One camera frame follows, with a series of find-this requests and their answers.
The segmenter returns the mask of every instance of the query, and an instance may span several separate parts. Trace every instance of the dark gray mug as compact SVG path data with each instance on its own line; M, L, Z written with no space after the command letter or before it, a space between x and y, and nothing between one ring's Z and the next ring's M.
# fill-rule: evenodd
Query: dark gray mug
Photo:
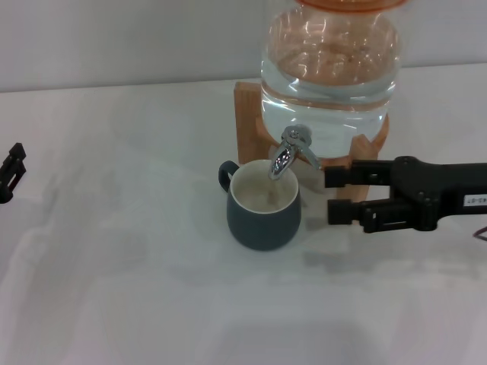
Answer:
M218 181L228 193L227 222L245 247L272 251L286 245L301 223L298 178L290 170L280 180L268 177L270 160L257 160L239 167L223 163Z

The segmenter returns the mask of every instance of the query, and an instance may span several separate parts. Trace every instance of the wooden stand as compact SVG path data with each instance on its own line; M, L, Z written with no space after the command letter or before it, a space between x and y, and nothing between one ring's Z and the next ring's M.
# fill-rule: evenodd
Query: wooden stand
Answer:
M263 124L260 84L237 82L234 101L239 163L268 159L269 149L272 146L279 146L281 142L275 141ZM364 135L357 135L352 140L349 156L321 159L321 166L324 169L328 166L350 166L352 160L376 160L388 134L389 116L386 117L382 129L372 142ZM368 186L346 186L338 189L337 198L362 202L367 199L368 190Z

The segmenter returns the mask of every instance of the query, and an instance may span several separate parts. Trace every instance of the white table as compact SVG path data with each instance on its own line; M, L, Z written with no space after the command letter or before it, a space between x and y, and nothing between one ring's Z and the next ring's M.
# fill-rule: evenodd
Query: white table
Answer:
M485 162L487 65L402 71L383 159ZM487 217L434 233L327 227L296 166L293 243L239 246L217 170L236 160L234 81L0 95L0 363L479 365ZM374 189L369 198L379 198Z

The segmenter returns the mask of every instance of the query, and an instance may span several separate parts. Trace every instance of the chrome faucet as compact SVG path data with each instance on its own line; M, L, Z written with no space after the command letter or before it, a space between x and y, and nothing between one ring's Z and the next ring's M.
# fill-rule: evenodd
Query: chrome faucet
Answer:
M294 163L299 154L306 157L311 166L321 169L320 160L310 149L311 131L304 125L292 125L282 133L282 143L276 151L271 167L269 178L271 180L281 179L284 172Z

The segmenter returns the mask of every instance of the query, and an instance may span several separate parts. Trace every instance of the orange lid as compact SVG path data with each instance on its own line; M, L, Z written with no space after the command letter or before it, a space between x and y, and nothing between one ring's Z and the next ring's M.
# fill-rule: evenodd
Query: orange lid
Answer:
M343 13L365 13L395 8L408 0L298 0L302 5L310 5L324 11Z

